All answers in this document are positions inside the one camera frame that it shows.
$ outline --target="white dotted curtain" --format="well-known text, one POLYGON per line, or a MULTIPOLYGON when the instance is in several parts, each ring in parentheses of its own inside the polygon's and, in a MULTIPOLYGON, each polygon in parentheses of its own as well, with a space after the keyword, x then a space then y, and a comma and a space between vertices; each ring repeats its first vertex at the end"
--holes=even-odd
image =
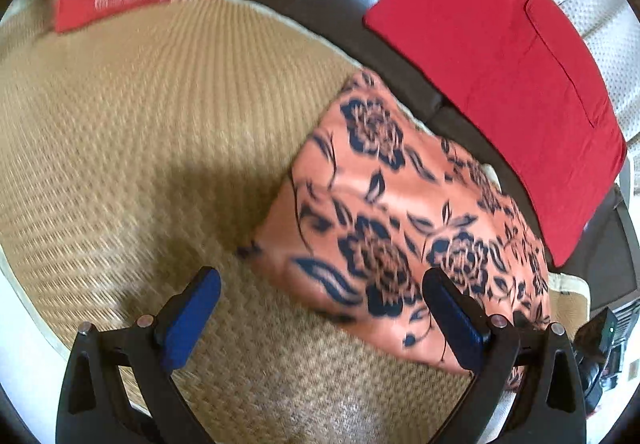
POLYGON ((553 0, 574 24, 607 85, 640 193, 640 23, 626 0, 553 0))

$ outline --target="orange floral pillow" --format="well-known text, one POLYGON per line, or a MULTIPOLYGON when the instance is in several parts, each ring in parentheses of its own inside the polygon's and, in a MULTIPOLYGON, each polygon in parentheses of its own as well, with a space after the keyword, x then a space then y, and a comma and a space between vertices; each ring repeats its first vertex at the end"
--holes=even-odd
POLYGON ((354 75, 309 135, 252 246, 253 268, 400 358, 462 372, 420 284, 439 267, 488 315, 549 323, 543 245, 463 148, 354 75))

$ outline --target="brown leather sofa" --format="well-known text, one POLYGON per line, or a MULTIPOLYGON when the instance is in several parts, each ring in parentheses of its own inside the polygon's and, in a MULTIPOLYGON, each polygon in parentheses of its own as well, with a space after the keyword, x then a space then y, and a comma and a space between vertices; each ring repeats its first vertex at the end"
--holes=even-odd
MULTIPOLYGON (((378 0, 254 0, 327 38, 348 55, 377 71, 396 97, 435 133, 457 141, 482 163, 494 166, 503 191, 523 211, 532 230, 540 227, 519 178, 494 147, 423 75, 362 24, 378 0)), ((640 248, 617 186, 605 196, 571 258, 552 272, 584 278, 591 289, 593 313, 619 307, 640 295, 640 248)))

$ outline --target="woven mat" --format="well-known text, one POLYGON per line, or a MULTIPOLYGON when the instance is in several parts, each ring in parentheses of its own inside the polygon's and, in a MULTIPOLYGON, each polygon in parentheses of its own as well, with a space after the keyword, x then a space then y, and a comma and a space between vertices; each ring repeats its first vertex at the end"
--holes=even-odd
POLYGON ((234 256, 351 62, 231 0, 47 23, 37 0, 0 28, 0 244, 62 342, 212 265, 222 299, 174 379, 214 439, 427 442, 466 377, 367 347, 234 256))

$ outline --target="red cushion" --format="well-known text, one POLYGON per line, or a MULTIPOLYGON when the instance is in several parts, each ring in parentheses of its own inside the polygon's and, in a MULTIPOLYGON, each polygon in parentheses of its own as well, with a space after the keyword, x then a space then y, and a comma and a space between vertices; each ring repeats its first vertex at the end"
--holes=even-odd
POLYGON ((500 151, 559 266, 620 172, 626 144, 600 71, 552 0, 380 0, 366 25, 500 151))

